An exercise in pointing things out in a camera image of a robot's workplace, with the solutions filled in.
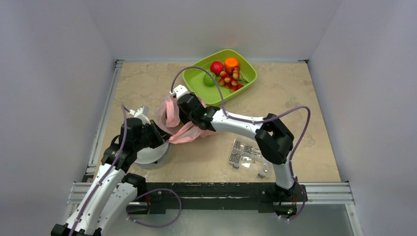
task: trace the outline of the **white backdrop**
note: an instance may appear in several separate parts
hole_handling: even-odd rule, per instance
[[[417,1],[344,0],[309,68],[365,235],[416,235]]]
[[[0,1],[0,235],[63,223],[113,69],[82,1]]]
[[[308,59],[341,0],[87,0],[118,59],[198,60],[234,48],[251,60]]]

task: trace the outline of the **green tray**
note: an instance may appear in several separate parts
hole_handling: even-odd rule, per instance
[[[239,61],[240,74],[241,77],[246,79],[249,83],[244,85],[241,89],[230,92],[228,88],[220,86],[220,90],[223,94],[224,100],[230,100],[231,98],[237,96],[238,94],[245,91],[258,77],[253,66],[239,53],[231,49],[225,49],[215,54],[212,54],[201,61],[195,63],[195,66],[200,66],[207,71],[210,71],[210,66],[213,61],[218,60],[224,62],[226,58],[236,58]],[[203,83],[204,72],[199,69],[188,69],[185,70],[182,74],[185,84],[188,89],[194,92],[198,97],[200,97],[207,105],[209,106],[218,106],[221,104],[221,99],[219,91],[216,86],[208,87]]]

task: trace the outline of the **wire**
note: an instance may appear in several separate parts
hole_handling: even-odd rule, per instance
[[[123,122],[124,122],[124,132],[123,132],[123,138],[121,140],[121,144],[119,147],[119,150],[116,153],[116,157],[113,160],[110,168],[106,171],[106,173],[104,173],[104,175],[101,177],[101,179],[98,181],[99,184],[97,184],[92,191],[90,192],[90,194],[87,196],[86,201],[84,202],[84,204],[81,206],[80,211],[78,212],[76,221],[74,222],[74,224],[71,227],[71,230],[68,234],[68,236],[72,236],[72,234],[74,233],[75,228],[78,225],[78,222],[81,218],[81,216],[83,215],[84,210],[86,209],[87,205],[89,204],[91,198],[93,197],[94,193],[97,191],[98,187],[101,186],[103,184],[103,181],[105,180],[105,178],[107,177],[107,175],[110,173],[110,171],[112,170],[112,168],[115,166],[115,164],[117,163],[117,160],[120,157],[121,151],[123,150],[124,147],[124,143],[126,142],[126,133],[127,133],[127,117],[126,117],[126,112],[125,111],[129,111],[123,104],[121,105],[121,110],[123,111]]]
[[[303,200],[302,200],[301,208],[297,212],[297,214],[295,214],[293,218],[288,218],[288,220],[290,220],[290,221],[294,220],[295,218],[297,218],[301,214],[302,210],[304,209],[305,202],[307,201],[307,192],[305,190],[305,187],[302,187],[297,181],[296,181],[296,185],[298,185],[302,189]]]
[[[303,202],[302,202],[302,206],[301,206],[301,209],[300,209],[300,211],[295,215],[295,217],[293,217],[292,219],[290,219],[290,220],[293,220],[293,219],[295,219],[301,212],[302,212],[302,210],[304,209],[304,205],[305,205],[305,201],[307,200],[307,198],[306,198],[306,190],[304,189],[304,188],[302,188],[301,187],[301,185],[298,183],[298,181],[297,181],[297,179],[296,179],[296,177],[295,177],[295,175],[294,175],[294,170],[293,170],[293,165],[292,165],[292,160],[293,160],[293,156],[294,156],[294,153],[296,152],[296,150],[297,150],[297,148],[298,148],[298,146],[299,146],[299,144],[300,144],[300,142],[301,142],[301,140],[303,139],[303,137],[304,137],[304,135],[305,135],[305,132],[307,131],[307,127],[308,127],[308,124],[309,124],[309,122],[310,122],[310,117],[311,117],[311,111],[310,111],[310,108],[308,108],[307,106],[297,106],[297,107],[294,107],[294,108],[292,108],[292,109],[289,109],[288,111],[286,111],[286,112],[284,112],[284,113],[282,113],[282,114],[279,114],[279,115],[277,115],[277,116],[275,116],[275,117],[272,117],[272,118],[269,118],[269,119],[264,119],[264,120],[249,120],[249,119],[243,119],[243,118],[238,118],[238,117],[234,117],[234,116],[231,116],[231,115],[229,115],[227,112],[226,112],[226,104],[225,104],[225,100],[224,100],[224,98],[223,98],[223,94],[222,94],[222,92],[221,92],[221,90],[220,90],[220,86],[219,86],[219,84],[218,84],[218,82],[216,81],[216,79],[208,72],[208,71],[206,71],[204,68],[201,68],[201,67],[199,67],[199,66],[187,66],[187,67],[185,67],[185,68],[183,68],[182,70],[180,70],[178,73],[177,73],[177,75],[174,77],[174,80],[172,81],[172,84],[171,84],[171,93],[173,92],[173,90],[174,90],[174,84],[175,84],[175,81],[177,80],[177,78],[178,78],[178,76],[181,74],[181,72],[183,72],[183,71],[185,71],[185,70],[187,70],[187,69],[191,69],[191,68],[195,68],[195,69],[199,69],[199,70],[202,70],[202,71],[204,71],[206,74],[208,74],[209,76],[210,76],[210,78],[214,81],[214,84],[216,85],[216,87],[217,87],[217,90],[219,91],[219,94],[220,94],[220,99],[221,99],[221,101],[222,101],[222,111],[223,111],[223,113],[224,113],[224,115],[225,116],[227,116],[227,117],[229,117],[229,118],[231,118],[231,119],[234,119],[234,120],[238,120],[238,121],[243,121],[243,122],[247,122],[247,123],[252,123],[252,124],[261,124],[261,123],[267,123],[267,122],[271,122],[271,121],[274,121],[274,120],[276,120],[276,119],[279,119],[279,118],[281,118],[281,117],[283,117],[283,116],[286,116],[286,115],[288,115],[289,113],[291,113],[291,112],[294,112],[294,111],[296,111],[296,110],[299,110],[299,109],[306,109],[307,110],[307,119],[306,119],[306,121],[305,121],[305,125],[304,125],[304,128],[303,128],[303,130],[302,130],[302,132],[301,132],[301,134],[300,134],[300,137],[298,138],[298,141],[297,141],[297,143],[296,143],[296,145],[294,146],[294,148],[293,148],[293,150],[292,150],[292,152],[290,153],[290,157],[288,158],[288,160],[289,160],[289,168],[290,168],[290,173],[291,173],[291,176],[293,177],[293,179],[294,179],[294,181],[295,181],[295,183],[301,188],[301,189],[303,189],[303,191],[304,191],[304,194],[303,194],[303,196],[304,196],[304,199],[303,199]]]
[[[141,196],[135,198],[135,200],[141,199],[142,197],[144,197],[144,196],[146,196],[146,195],[148,195],[150,193],[156,192],[156,191],[168,191],[168,192],[174,194],[176,196],[176,198],[178,199],[178,204],[179,204],[178,214],[175,216],[175,218],[172,221],[170,221],[170,222],[168,222],[166,224],[163,224],[163,225],[150,225],[150,224],[146,224],[146,223],[143,223],[143,222],[140,222],[140,221],[137,221],[137,220],[133,219],[129,215],[129,212],[126,209],[127,219],[131,220],[132,222],[134,222],[136,224],[143,225],[143,226],[146,226],[146,227],[151,227],[151,228],[163,228],[163,227],[172,225],[176,220],[178,220],[179,215],[181,215],[181,210],[182,210],[181,198],[179,198],[178,194],[175,193],[172,189],[168,189],[168,188],[157,188],[157,189],[154,189],[154,190],[151,190],[151,191],[149,191],[147,193],[142,194]]]

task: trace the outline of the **plastic bag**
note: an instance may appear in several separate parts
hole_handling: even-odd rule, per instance
[[[199,100],[202,105],[206,107],[206,104],[200,98]],[[188,122],[180,128],[179,107],[177,105],[177,99],[173,98],[170,94],[164,98],[164,101],[156,111],[156,114],[159,128],[172,135],[169,139],[170,143],[172,144],[189,143],[198,137],[204,138],[208,135],[215,134],[215,132],[210,130],[201,130],[192,122]]]

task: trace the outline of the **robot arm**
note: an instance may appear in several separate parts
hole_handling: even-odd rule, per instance
[[[263,118],[227,112],[233,117],[253,122],[239,121],[227,117],[219,107],[204,107],[197,96],[193,92],[188,93],[184,86],[176,87],[174,92],[177,96],[183,123],[191,121],[203,130],[232,132],[255,140],[264,158],[273,164],[276,185],[283,190],[294,186],[294,177],[287,159],[293,149],[294,135],[280,119],[267,123],[254,123],[254,121],[269,119],[276,115],[268,114]]]
[[[102,164],[86,196],[64,225],[54,226],[51,231],[52,236],[68,236],[73,228],[73,236],[102,236],[102,231],[111,225],[129,202],[147,192],[144,177],[126,173],[136,160],[138,151],[144,148],[157,148],[163,145],[170,135],[159,129],[153,120],[143,124],[140,118],[128,118],[126,124],[125,145],[117,162],[112,166],[124,135],[124,125],[120,129],[120,135],[114,137],[110,146],[104,151]],[[84,211],[79,216],[79,211],[85,204]]]

